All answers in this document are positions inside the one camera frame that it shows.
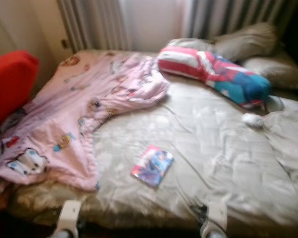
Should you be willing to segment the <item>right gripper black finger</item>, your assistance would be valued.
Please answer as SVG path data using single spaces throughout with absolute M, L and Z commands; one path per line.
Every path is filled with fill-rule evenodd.
M 191 210 L 194 213 L 195 220 L 199 227 L 199 231 L 203 230 L 203 226 L 207 220 L 207 207 L 206 206 L 191 206 Z

